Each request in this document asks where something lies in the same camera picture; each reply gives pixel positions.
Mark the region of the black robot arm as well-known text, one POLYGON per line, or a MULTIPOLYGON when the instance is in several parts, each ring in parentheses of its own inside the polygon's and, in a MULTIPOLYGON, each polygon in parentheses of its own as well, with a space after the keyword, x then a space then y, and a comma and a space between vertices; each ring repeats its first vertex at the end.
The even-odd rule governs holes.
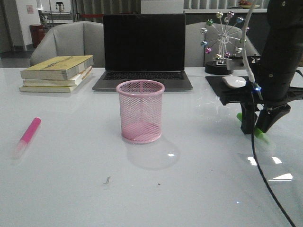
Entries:
POLYGON ((223 105, 240 103, 244 134, 252 134, 255 127, 267 132, 290 112, 289 102, 303 97, 302 88, 290 86, 303 55, 303 2, 271 0, 267 21, 270 30, 264 50, 252 65, 255 81, 220 92, 223 105))

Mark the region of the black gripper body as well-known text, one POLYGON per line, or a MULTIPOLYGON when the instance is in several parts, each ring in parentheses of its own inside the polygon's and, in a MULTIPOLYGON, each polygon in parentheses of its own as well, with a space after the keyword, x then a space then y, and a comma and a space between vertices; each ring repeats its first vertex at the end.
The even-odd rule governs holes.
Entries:
MULTIPOLYGON (((257 98, 259 103, 268 106, 280 106, 302 99, 303 89, 290 87, 295 71, 302 61, 301 55, 231 57, 227 60, 227 69, 244 69, 245 60, 248 61, 255 82, 260 86, 255 90, 255 92, 261 93, 261 97, 257 98)), ((222 77, 222 81, 225 85, 219 94, 224 105, 232 102, 249 101, 248 92, 253 90, 249 81, 244 86, 239 87, 232 85, 231 81, 235 83, 236 79, 231 76, 222 77)))

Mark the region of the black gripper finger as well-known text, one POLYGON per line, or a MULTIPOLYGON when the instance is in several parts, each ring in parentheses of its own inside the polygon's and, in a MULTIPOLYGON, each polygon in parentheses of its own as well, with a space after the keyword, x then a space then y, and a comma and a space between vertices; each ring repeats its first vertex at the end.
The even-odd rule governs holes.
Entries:
POLYGON ((253 103, 240 103, 242 113, 241 130, 244 134, 252 134, 257 119, 257 106, 253 103))
POLYGON ((291 110, 290 105, 269 106, 265 105, 260 111, 258 116, 256 127, 263 133, 266 133, 275 122, 277 122, 284 115, 288 114, 291 110))

